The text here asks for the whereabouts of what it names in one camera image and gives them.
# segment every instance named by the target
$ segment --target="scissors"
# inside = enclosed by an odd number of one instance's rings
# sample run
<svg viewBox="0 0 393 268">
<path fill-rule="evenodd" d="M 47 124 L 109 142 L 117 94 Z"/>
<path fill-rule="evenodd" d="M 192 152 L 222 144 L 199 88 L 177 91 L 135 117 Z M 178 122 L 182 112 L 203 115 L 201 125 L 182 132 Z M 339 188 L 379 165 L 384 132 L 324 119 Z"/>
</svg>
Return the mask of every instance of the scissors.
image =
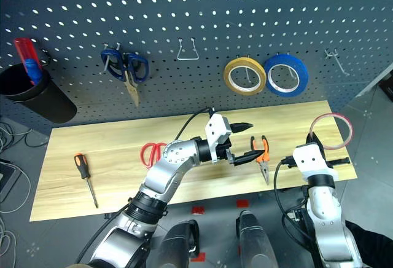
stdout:
<svg viewBox="0 0 393 268">
<path fill-rule="evenodd" d="M 140 153 L 140 158 L 141 158 L 141 162 L 142 164 L 144 164 L 144 166 L 146 168 L 151 168 L 153 167 L 153 164 L 155 164 L 155 162 L 158 162 L 161 158 L 161 146 L 166 146 L 166 143 L 146 143 L 142 149 L 141 149 L 141 153 Z M 152 147 L 152 151 L 150 152 L 150 157 L 149 157 L 149 161 L 148 163 L 146 163 L 145 158 L 144 158 L 144 153 L 146 151 L 147 148 Z"/>
<path fill-rule="evenodd" d="M 116 49 L 104 49 L 101 52 L 101 59 L 106 70 L 110 72 L 116 79 L 124 82 L 128 93 L 136 107 L 139 105 L 138 84 L 146 81 L 149 77 L 149 62 L 142 56 L 134 53 L 125 55 L 125 60 L 119 51 L 120 44 Z M 138 76 L 141 65 L 144 65 L 144 74 L 142 77 Z"/>
<path fill-rule="evenodd" d="M 269 143 L 265 135 L 262 136 L 262 144 L 263 144 L 264 152 L 263 154 L 257 157 L 256 162 L 259 164 L 260 171 L 262 172 L 262 175 L 265 178 L 266 185 L 269 185 L 269 166 L 268 166 L 268 161 L 270 160 Z M 252 150 L 256 149 L 254 136 L 251 137 L 251 149 Z"/>
</svg>

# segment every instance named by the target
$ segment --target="pliers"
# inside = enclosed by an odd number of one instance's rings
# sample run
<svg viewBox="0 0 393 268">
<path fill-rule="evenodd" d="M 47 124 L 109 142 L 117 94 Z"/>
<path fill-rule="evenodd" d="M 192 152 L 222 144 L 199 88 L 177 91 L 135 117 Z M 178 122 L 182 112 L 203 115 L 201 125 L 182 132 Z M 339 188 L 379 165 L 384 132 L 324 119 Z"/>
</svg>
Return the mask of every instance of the pliers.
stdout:
<svg viewBox="0 0 393 268">
<path fill-rule="evenodd" d="M 260 156 L 257 157 L 256 162 L 260 166 L 260 171 L 262 172 L 262 175 L 265 178 L 266 184 L 269 185 L 269 166 L 268 166 L 268 161 L 270 160 L 269 143 L 265 135 L 262 136 L 262 144 L 263 144 L 264 151 Z M 251 137 L 251 150 L 256 150 L 254 136 Z"/>
</svg>

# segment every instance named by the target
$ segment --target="light wood tabletop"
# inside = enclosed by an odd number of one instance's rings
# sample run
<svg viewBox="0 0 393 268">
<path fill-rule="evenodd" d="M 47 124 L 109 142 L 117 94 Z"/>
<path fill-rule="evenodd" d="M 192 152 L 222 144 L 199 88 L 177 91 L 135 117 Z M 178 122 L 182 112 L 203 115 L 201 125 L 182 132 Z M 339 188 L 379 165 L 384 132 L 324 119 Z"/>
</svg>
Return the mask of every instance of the light wood tabletop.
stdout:
<svg viewBox="0 0 393 268">
<path fill-rule="evenodd" d="M 291 155 L 296 146 L 305 143 L 312 121 L 327 112 L 330 112 L 327 101 L 219 112 L 230 123 L 254 124 L 249 130 L 231 135 L 231 151 L 236 156 L 250 150 L 251 136 L 255 136 L 258 146 L 261 146 L 260 137 L 267 137 L 271 158 L 270 184 L 266 185 L 259 165 L 255 162 L 237 167 L 229 165 L 226 160 L 215 165 L 206 162 L 184 176 L 171 203 L 272 189 L 277 163 Z M 127 203 L 129 197 L 137 193 L 147 173 L 139 159 L 141 147 L 148 142 L 173 141 L 188 117 L 158 117 L 54 128 L 42 165 L 30 221 L 117 211 Z M 180 140 L 194 136 L 205 139 L 204 127 L 207 122 L 206 113 L 197 116 L 187 126 Z M 314 131 L 326 145 L 343 141 L 332 117 L 318 122 Z M 76 169 L 74 154 L 77 152 L 87 157 L 90 181 L 99 208 L 95 208 L 87 185 Z M 346 148 L 325 153 L 327 160 L 348 156 Z M 357 177 L 352 164 L 339 165 L 335 169 L 340 180 Z M 281 167 L 279 188 L 304 184 L 298 168 Z"/>
</svg>

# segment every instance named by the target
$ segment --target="blue painter's tape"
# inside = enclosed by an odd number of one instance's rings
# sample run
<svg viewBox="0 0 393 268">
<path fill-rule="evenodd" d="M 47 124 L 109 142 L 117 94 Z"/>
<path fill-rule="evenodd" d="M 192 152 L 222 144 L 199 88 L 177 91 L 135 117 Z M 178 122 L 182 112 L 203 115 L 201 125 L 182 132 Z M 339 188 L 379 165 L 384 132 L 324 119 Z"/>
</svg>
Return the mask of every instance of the blue painter's tape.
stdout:
<svg viewBox="0 0 393 268">
<path fill-rule="evenodd" d="M 290 89 L 284 89 L 279 87 L 273 82 L 271 78 L 271 70 L 277 65 L 288 66 L 289 68 L 292 69 L 292 71 L 294 71 L 298 80 L 295 87 Z M 294 56 L 286 55 L 286 54 L 275 55 L 269 58 L 265 62 L 263 68 L 267 73 L 266 86 L 274 94 L 277 94 L 282 97 L 294 97 L 301 94 L 307 87 L 307 83 L 308 83 L 307 68 L 303 64 L 303 62 L 301 62 L 298 58 Z"/>
</svg>

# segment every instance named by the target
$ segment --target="red floor marker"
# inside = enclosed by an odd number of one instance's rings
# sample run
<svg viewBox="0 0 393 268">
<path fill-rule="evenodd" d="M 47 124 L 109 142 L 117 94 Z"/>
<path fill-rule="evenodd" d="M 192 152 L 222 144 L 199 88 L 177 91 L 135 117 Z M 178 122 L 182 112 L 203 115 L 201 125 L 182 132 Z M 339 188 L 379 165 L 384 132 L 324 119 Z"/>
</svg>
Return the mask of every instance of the red floor marker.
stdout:
<svg viewBox="0 0 393 268">
<path fill-rule="evenodd" d="M 192 207 L 191 214 L 193 215 L 203 215 L 204 207 Z"/>
<path fill-rule="evenodd" d="M 248 199 L 238 199 L 236 201 L 236 207 L 238 208 L 248 208 L 250 206 L 250 201 Z"/>
<path fill-rule="evenodd" d="M 204 262 L 206 260 L 206 253 L 199 253 L 198 257 L 191 258 L 191 262 Z"/>
</svg>

